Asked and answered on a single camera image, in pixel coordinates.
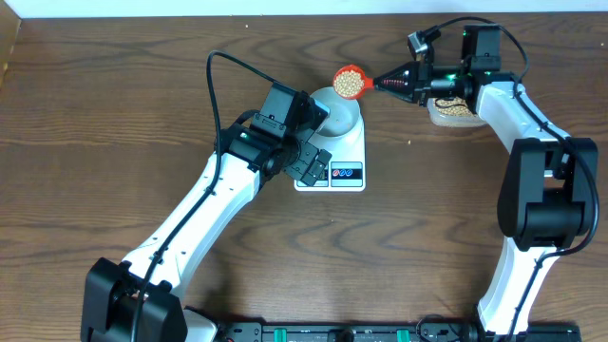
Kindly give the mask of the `red measuring scoop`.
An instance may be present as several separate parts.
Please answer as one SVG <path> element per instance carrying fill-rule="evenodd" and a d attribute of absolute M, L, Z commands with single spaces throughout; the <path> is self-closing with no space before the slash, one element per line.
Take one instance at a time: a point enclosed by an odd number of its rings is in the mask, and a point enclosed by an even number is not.
<path fill-rule="evenodd" d="M 365 71 L 356 65 L 340 68 L 332 81 L 334 91 L 347 100 L 360 99 L 367 90 L 374 89 L 373 79 L 366 76 Z"/>

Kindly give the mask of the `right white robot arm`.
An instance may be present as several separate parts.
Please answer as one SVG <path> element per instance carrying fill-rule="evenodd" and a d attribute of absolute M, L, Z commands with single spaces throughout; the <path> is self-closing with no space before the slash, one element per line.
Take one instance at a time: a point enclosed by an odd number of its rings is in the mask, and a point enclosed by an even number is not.
<path fill-rule="evenodd" d="M 505 27 L 479 17 L 464 21 L 458 66 L 434 64 L 432 44 L 442 28 L 433 26 L 408 36 L 410 62 L 373 80 L 374 89 L 427 108 L 464 100 L 509 153 L 497 203 L 501 256 L 473 322 L 458 338 L 579 341 L 577 326 L 531 325 L 528 315 L 550 267 L 583 250 L 598 229 L 598 148 L 556 127 L 528 98 L 524 75 L 502 69 Z"/>

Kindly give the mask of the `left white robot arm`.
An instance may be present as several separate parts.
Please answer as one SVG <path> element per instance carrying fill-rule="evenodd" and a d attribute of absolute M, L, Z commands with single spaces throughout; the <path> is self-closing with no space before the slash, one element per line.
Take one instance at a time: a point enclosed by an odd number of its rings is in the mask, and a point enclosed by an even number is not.
<path fill-rule="evenodd" d="M 100 258 L 85 279 L 84 341 L 212 341 L 218 326 L 183 307 L 187 287 L 226 225 L 273 176 L 314 184 L 331 155 L 310 139 L 330 109 L 272 84 L 260 110 L 220 130 L 214 153 L 158 230 L 120 263 Z"/>

